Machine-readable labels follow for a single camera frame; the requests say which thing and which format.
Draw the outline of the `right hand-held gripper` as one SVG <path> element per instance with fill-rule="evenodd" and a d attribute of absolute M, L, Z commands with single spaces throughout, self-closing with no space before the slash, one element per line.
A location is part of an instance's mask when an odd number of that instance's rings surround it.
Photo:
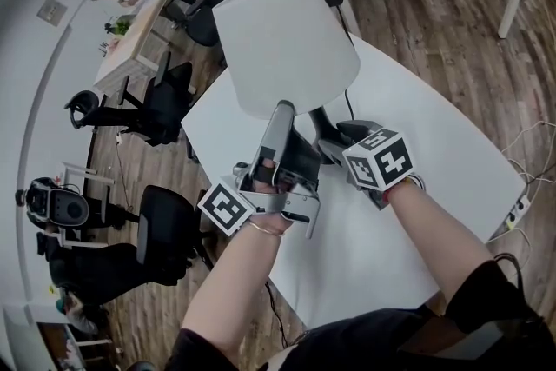
<path fill-rule="evenodd" d="M 378 210 L 383 210 L 388 205 L 384 194 L 414 172 L 403 135 L 368 120 L 342 121 L 336 127 L 353 145 L 321 138 L 321 154 L 326 162 L 346 164 L 351 183 Z"/>

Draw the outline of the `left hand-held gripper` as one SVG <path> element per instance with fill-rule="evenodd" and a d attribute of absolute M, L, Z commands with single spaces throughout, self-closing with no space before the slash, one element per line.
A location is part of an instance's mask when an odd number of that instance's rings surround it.
<path fill-rule="evenodd" d="M 225 235 L 233 235 L 253 215 L 280 214 L 314 233 L 320 210 L 321 158 L 292 129 L 295 108 L 279 101 L 262 137 L 255 159 L 239 162 L 233 173 L 212 185 L 198 207 Z"/>

